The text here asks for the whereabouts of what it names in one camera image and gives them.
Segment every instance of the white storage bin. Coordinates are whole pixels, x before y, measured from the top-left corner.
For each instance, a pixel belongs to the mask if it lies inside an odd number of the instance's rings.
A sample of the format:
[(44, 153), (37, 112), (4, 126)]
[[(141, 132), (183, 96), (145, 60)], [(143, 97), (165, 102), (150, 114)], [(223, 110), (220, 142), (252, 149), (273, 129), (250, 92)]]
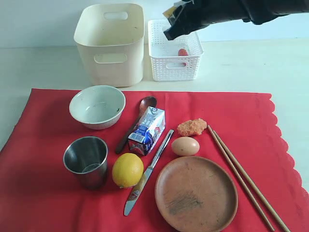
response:
[[(166, 19), (148, 22), (149, 55), (155, 81), (189, 81), (197, 77), (203, 48), (196, 32), (168, 41), (163, 31), (170, 27)], [(180, 57), (183, 48), (189, 56)]]
[(85, 8), (74, 40), (94, 85), (132, 86), (142, 80), (144, 16), (137, 4)]

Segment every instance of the chopsticks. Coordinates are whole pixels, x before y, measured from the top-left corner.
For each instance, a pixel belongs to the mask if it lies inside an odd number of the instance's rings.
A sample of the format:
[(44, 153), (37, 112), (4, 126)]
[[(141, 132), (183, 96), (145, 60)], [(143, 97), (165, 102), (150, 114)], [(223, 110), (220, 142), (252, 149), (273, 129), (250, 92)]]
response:
[(265, 213), (263, 212), (263, 210), (261, 209), (260, 205), (258, 204), (258, 202), (256, 201), (256, 199), (254, 198), (254, 196), (252, 195), (251, 191), (249, 190), (249, 188), (247, 187), (247, 185), (245, 184), (244, 180), (242, 179), (242, 177), (240, 176), (239, 172), (237, 171), (236, 167), (234, 166), (233, 162), (235, 163), (235, 165), (237, 166), (237, 168), (240, 170), (241, 174), (246, 178), (246, 180), (249, 182), (249, 184), (251, 185), (251, 187), (254, 189), (255, 193), (260, 197), (261, 201), (264, 203), (264, 205), (267, 207), (267, 209), (271, 212), (271, 214), (273, 215), (273, 217), (275, 218), (275, 220), (279, 223), (279, 225), (283, 228), (283, 230), (285, 232), (290, 232), (289, 228), (284, 224), (284, 222), (282, 221), (282, 219), (279, 217), (279, 215), (276, 213), (276, 211), (273, 209), (273, 207), (269, 204), (269, 202), (267, 201), (267, 199), (264, 197), (264, 195), (261, 193), (261, 191), (258, 189), (258, 187), (255, 185), (255, 183), (251, 180), (251, 178), (249, 177), (249, 175), (246, 173), (246, 171), (243, 169), (243, 167), (241, 166), (241, 164), (237, 161), (237, 159), (234, 157), (234, 155), (232, 154), (232, 152), (228, 149), (228, 147), (224, 144), (224, 142), (222, 141), (222, 139), (219, 137), (219, 135), (213, 131), (210, 127), (210, 125), (207, 126), (208, 130), (210, 131), (213, 139), (215, 140), (216, 144), (218, 145), (219, 149), (221, 150), (222, 154), (224, 155), (226, 161), (228, 162), (228, 164), (230, 165), (230, 167), (232, 168), (234, 174), (236, 175), (236, 177), (238, 178), (239, 182), (241, 183), (241, 185), (243, 186), (244, 190), (246, 191), (246, 193), (248, 194), (249, 198), (251, 199), (252, 203), (254, 204), (255, 208), (257, 209), (257, 211), (260, 213), (261, 217), (263, 218), (263, 220), (265, 221), (265, 223), (268, 225), (268, 227), (271, 229), (271, 231), (275, 231), (275, 229), (273, 228), (273, 226), (270, 224), (267, 216), (265, 215)]

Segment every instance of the white table surface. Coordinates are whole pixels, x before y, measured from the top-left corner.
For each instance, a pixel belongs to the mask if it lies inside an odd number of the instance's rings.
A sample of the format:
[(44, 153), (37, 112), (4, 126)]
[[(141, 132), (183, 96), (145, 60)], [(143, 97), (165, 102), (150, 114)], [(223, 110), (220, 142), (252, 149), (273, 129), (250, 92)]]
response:
[[(198, 78), (154, 82), (145, 46), (144, 79), (122, 90), (266, 92), (273, 95), (282, 137), (309, 191), (309, 39), (203, 43)], [(0, 149), (31, 88), (90, 86), (76, 47), (0, 49)]]

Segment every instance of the brown plate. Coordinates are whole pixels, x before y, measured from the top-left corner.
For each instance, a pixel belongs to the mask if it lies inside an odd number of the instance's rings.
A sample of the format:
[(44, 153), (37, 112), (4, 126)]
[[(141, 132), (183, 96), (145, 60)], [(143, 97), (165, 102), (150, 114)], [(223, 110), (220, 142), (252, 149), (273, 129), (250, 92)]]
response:
[(229, 175), (197, 156), (177, 158), (163, 168), (155, 200), (163, 218), (181, 232), (219, 232), (233, 220), (238, 206)]

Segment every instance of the lemon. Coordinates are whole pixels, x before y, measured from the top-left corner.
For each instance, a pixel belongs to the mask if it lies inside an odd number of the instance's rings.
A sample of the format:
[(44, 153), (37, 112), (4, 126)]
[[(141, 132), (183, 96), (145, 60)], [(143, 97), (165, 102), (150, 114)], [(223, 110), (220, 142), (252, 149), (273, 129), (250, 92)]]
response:
[(112, 180), (121, 188), (136, 185), (144, 171), (141, 159), (133, 153), (121, 155), (112, 167)]

